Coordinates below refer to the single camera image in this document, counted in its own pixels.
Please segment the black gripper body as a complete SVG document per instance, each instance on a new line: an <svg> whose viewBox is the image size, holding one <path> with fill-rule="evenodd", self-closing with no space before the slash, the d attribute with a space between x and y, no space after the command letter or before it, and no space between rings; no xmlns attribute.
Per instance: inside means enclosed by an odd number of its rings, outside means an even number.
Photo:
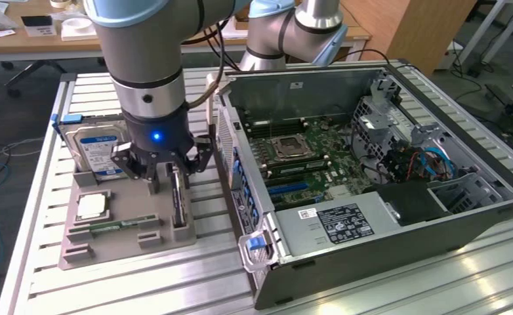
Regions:
<svg viewBox="0 0 513 315"><path fill-rule="evenodd" d="M192 132L188 127L188 111L180 107L169 115L157 118L133 116L122 111L134 146L145 152L161 154L165 158L185 158L194 145Z"/></svg>

